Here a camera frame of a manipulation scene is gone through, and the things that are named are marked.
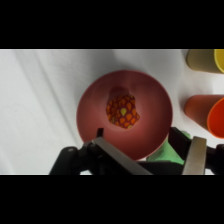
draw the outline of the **pink bowl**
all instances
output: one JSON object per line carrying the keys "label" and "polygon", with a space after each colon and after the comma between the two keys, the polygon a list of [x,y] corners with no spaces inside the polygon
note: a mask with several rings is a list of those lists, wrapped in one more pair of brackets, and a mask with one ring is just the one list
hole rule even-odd
{"label": "pink bowl", "polygon": [[[119,94],[136,99],[140,121],[128,130],[107,118],[108,100]],[[168,136],[172,124],[172,104],[164,87],[153,77],[138,71],[122,70],[96,80],[83,94],[77,112],[77,126],[84,142],[96,138],[104,128],[104,138],[133,160],[154,153]]]}

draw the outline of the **white table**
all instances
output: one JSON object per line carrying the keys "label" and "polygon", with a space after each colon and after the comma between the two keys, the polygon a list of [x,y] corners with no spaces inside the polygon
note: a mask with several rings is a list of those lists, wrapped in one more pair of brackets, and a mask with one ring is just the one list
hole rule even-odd
{"label": "white table", "polygon": [[190,70],[187,50],[0,50],[0,174],[48,174],[65,146],[81,147],[76,110],[100,76],[135,69],[168,91],[173,126],[208,140],[182,106],[194,94],[224,94],[224,76]]}

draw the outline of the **green part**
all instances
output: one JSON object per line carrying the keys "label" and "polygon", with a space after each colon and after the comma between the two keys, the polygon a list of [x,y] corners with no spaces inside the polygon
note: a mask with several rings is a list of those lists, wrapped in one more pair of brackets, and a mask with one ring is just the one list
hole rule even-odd
{"label": "green part", "polygon": [[[189,139],[191,138],[190,134],[186,132],[182,132],[186,137]],[[176,151],[171,147],[168,142],[168,139],[164,142],[164,144],[151,156],[147,158],[148,162],[155,162],[155,161],[171,161],[173,163],[179,163],[184,165],[184,160],[182,160]]]}
{"label": "green part", "polygon": [[121,114],[124,116],[127,113],[127,110],[125,108],[121,109]]}

